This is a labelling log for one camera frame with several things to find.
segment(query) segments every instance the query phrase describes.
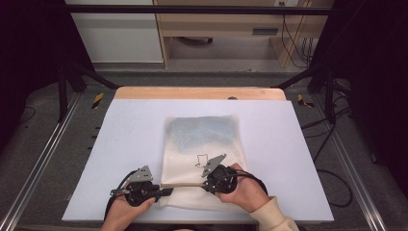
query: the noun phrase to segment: sleeve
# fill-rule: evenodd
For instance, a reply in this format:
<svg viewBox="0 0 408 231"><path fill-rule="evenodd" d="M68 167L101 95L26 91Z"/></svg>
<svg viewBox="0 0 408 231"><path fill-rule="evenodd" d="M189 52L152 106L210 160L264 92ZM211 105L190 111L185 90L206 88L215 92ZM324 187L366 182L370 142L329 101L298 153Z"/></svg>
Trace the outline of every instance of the sleeve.
<svg viewBox="0 0 408 231"><path fill-rule="evenodd" d="M249 215L258 220L260 231L298 231L293 219L286 217L280 211L276 197Z"/></svg>

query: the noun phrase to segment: floor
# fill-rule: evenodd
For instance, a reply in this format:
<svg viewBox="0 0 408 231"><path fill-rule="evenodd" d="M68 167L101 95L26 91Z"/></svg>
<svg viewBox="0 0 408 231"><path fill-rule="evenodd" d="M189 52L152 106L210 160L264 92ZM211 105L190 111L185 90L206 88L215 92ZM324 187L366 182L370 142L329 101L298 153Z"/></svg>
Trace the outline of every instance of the floor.
<svg viewBox="0 0 408 231"><path fill-rule="evenodd" d="M95 66L100 75L127 86L264 88L275 86L304 69L292 64L286 69L278 67L268 39L214 38L214 42L208 44L201 40L179 38L173 45L168 69L156 64ZM293 59L296 64L301 64L298 57L293 56ZM89 85L86 92L80 93L78 97L78 93L69 91L69 98L77 99L78 104L53 150L45 150L44 147L58 126L57 85L50 85L30 95L21 123L0 156L0 188L7 189L7 193L0 196L0 217L5 218L11 211L9 208L15 208L13 203L19 198L19 194L26 196L26 200L20 204L25 208L24 211L14 213L17 221L11 226L16 230L68 230L66 227L97 230L100 226L98 222L61 221L69 195L75 190L97 137L98 128L115 94L114 90L108 90L85 78ZM320 94L310 95L304 88L307 83L308 80L304 80L285 90L288 99L293 102L301 126L322 118L318 107L322 97ZM91 105L98 92L104 92L104 98L98 109L94 110ZM299 95L303 96L305 104L298 103ZM338 98L337 112L347 108L346 98L338 93L335 98ZM310 107L310 103L314 103L315 107ZM304 129L312 158L316 157L330 128L330 124L323 122ZM43 156L41 154L47 151L51 151L52 155L44 158L40 178L28 182L33 185L32 188L27 184L24 186L27 179L37 179L29 178L32 176L30 173L33 167L38 166L36 163ZM363 182L363 188L351 187L353 200L344 208L339 207L339 204L346 204L350 196L345 184L353 186L353 182L348 178L349 169L344 168L344 154L339 154L342 152L350 159ZM337 119L336 128L323 146L316 166L320 169L320 180L328 200L333 204L331 209L335 221L320 225L307 224L305 227L308 230L408 230L408 201L387 168L371 162L370 148L349 111ZM327 174L326 170L335 172L344 182ZM369 197L359 195L365 191ZM367 211L373 213L367 217ZM377 221L370 221L376 215L379 215L376 217Z"/></svg>

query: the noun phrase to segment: white table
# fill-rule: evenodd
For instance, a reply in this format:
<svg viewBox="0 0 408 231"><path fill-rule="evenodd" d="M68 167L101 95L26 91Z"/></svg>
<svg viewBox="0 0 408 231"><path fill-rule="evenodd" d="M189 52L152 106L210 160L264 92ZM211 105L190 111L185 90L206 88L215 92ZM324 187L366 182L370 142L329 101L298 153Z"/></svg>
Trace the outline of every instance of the white table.
<svg viewBox="0 0 408 231"><path fill-rule="evenodd" d="M225 100L230 96L244 100ZM283 213L299 223L332 221L292 103L285 100L283 91L137 87L117 91L63 220L102 220L110 191L139 167L149 165L153 183L160 184L167 117L228 115L239 117L248 170L263 180L269 195L277 196ZM135 222L255 221L247 214L161 207L156 203Z"/></svg>

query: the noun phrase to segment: wire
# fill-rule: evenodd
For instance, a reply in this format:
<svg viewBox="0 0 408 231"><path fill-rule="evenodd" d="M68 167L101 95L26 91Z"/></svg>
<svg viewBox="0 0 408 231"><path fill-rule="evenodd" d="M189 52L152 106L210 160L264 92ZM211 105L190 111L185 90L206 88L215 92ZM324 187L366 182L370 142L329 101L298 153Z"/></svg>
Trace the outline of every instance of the wire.
<svg viewBox="0 0 408 231"><path fill-rule="evenodd" d="M336 98L336 99L334 100L334 103L336 103L338 100L340 100L340 99L342 99L342 98L346 98L346 97L345 97L344 95L341 95L340 97L338 97L338 98ZM349 112L350 112L350 107L346 107L346 108L343 108L343 109L339 110L338 112L336 112L336 113L335 113L335 116L336 116L336 118L339 118L339 117L341 117L341 116L343 116L343 115L345 115L345 114L347 114L347 113L349 113ZM303 129L307 129L307 128L316 126L316 125L318 125L318 124L324 122L324 121L327 120L327 119L328 119L328 118L326 117L326 118L323 118L323 119L320 119L320 120L317 120L317 121L314 121L314 122L310 122L310 123L308 123L308 124L306 124L306 125L303 125L303 126L301 127L301 129L303 130ZM316 135L316 136L311 136L311 137L319 137L319 136L322 136L323 134L328 133L328 135L327 135L326 138L324 139L323 143L321 144L321 146L320 146L320 148L319 148L317 154L316 154L315 157L313 158L313 163L314 163L314 164L316 164L316 161L317 161L317 159L318 159L318 157L319 157L319 155L320 155L320 153L321 153L321 150L322 150L323 147L327 144L327 142L328 142L329 138L331 137L331 135L332 135L332 133L333 133L333 131L334 131L335 128L336 128L336 120L335 120L335 123L333 124L333 126L331 127L330 130L325 131L325 132L323 132L323 133L321 133L321 134L319 134L319 135ZM350 186L348 185L348 183L347 183L340 175L338 175L338 174L336 174L336 173L334 173L334 172L332 172L332 171L329 171L329 170L318 169L318 168L317 168L317 172L323 172L323 173L330 174L330 175L336 177L338 180L340 180L340 181L345 185L345 187L346 187L347 190L348 190L349 197L348 197L348 201L347 201L345 204L337 204L337 203L331 202L330 199L328 198L328 196L326 196L326 197L327 197L327 201L328 201L328 203L329 203L330 205L335 206L335 207L339 207L339 208L345 208L345 207L349 206L349 205L352 203L352 201L353 201L353 193L352 193L352 190L351 190Z"/></svg>
<svg viewBox="0 0 408 231"><path fill-rule="evenodd" d="M329 131L329 134L327 135L326 139L324 139L323 143L321 144L318 153L316 154L315 158L313 158L313 163L315 163L318 160L318 157L319 157L319 155L321 153L321 150L326 145L326 143L329 140L331 134L333 133L335 127L336 127L336 123L333 124L333 127Z"/></svg>
<svg viewBox="0 0 408 231"><path fill-rule="evenodd" d="M336 203L333 203L333 202L331 202L330 199L326 196L326 197L327 197L327 201L329 202L329 204L330 204L330 205L333 205L333 206L335 206L335 207L339 207L339 208L345 208L345 207L349 206L349 205L351 204L351 202L353 201L353 192L352 192L352 190L351 190L351 187L348 185L348 183L347 183L340 175L338 175L338 174L336 174L336 173L334 173L334 172L332 172L332 171L323 170L323 169L316 169L316 171L317 171L317 172L324 172L324 173L327 173L327 174L330 174L330 175L336 177L336 178L339 179L341 182L343 182L343 184L345 184L345 187L346 187L347 190L348 190L349 197L348 197L348 201L346 202L346 204L336 204Z"/></svg>
<svg viewBox="0 0 408 231"><path fill-rule="evenodd" d="M288 35L289 35L289 37L291 38L291 41L292 41L292 43L293 43L294 49L296 50L296 52L297 52L298 55L299 55L299 52L298 52L298 50L297 50L296 45L294 44L294 40L292 39L291 33L289 32L289 30L288 30L288 28L287 28L287 26L286 26L285 15L282 14L282 16L283 16L283 23L282 23L282 29L283 29L283 31L282 31L282 33L281 33L281 40L282 40L283 47L285 48L286 52L288 53L289 58L291 59L292 64L293 64L294 66L300 67L300 68L308 67L308 66L300 66L300 65L297 65L297 64L294 63L294 60L293 60L292 55L291 55L291 52L289 52L288 48L287 48L286 45L285 45L285 41L283 40L283 33L285 32L285 29L287 30Z"/></svg>
<svg viewBox="0 0 408 231"><path fill-rule="evenodd" d="M307 1L306 6L309 6L310 1L311 1L311 0L308 0L308 1ZM310 61L311 61L311 58L312 58L312 56L311 56L311 53L312 53L312 42L311 42L311 41L313 41L313 39L311 38L311 41L309 42L308 56L307 56L307 59L305 59L305 58L303 57L303 55L300 55L300 53L299 53L299 51L298 51L298 49L297 49L297 45L296 45L296 43L294 42L294 39L293 39L293 37L292 37L292 35L291 35L291 33L290 33L289 29L288 29L288 26L287 26L287 24L286 24L285 15L282 14L282 16L283 16L283 23L282 23L281 39L282 39L283 47L285 48L286 52L288 53L289 58L291 59L292 64L293 64L294 66L296 66L296 67L303 67L303 68L306 67L306 68L308 68L308 67L309 67L309 64L310 64ZM294 63L293 57L292 57L292 55L291 55L291 52L288 50L288 48L286 47L285 41L283 40L283 34L284 34L284 32L285 32L285 29L286 29L286 31L288 32L289 37L291 38L293 47L294 47L294 49L295 49L297 55L299 56L300 60L306 64L306 66L300 66L300 65L297 65L297 64ZM299 29L300 29L300 23L299 23L299 25L297 26L296 34L299 32Z"/></svg>

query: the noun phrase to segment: metal frame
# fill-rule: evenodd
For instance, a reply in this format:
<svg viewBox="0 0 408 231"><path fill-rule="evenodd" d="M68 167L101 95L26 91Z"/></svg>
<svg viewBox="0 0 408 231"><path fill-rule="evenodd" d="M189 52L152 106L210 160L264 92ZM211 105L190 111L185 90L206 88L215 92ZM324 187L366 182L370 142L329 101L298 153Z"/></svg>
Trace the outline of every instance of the metal frame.
<svg viewBox="0 0 408 231"><path fill-rule="evenodd" d="M325 117L323 100L321 96L312 94L313 101L321 114L322 117ZM331 128L331 124L326 121L325 126L327 129ZM347 151L344 148L342 140L339 137L339 134L334 130L332 134L333 146L337 150L336 154L339 158L339 161L343 167L344 173L347 176L348 182L351 189L360 204L360 208L363 211L364 216L366 217L367 223L369 224L371 230L375 231L385 231L387 230L385 223L378 213L377 208L374 205L374 202L371 199L369 191L363 183L363 180L360 177L356 167L351 162Z"/></svg>
<svg viewBox="0 0 408 231"><path fill-rule="evenodd" d="M57 124L53 134L42 150L41 155L39 156L30 175L27 177L27 180L24 183L24 186L22 187L17 198L15 199L12 207L1 220L1 231L14 230L14 228L16 227L18 220L20 219L25 207L27 206L31 196L33 195L33 192L36 189L36 186L41 179L41 176L44 173L48 162L51 160L54 151L64 134L65 128L67 127L69 121L72 118L72 115L75 112L80 97L81 93L74 92L74 97L72 97L71 102L69 103L69 110L67 111L66 117L62 122L59 122Z"/></svg>

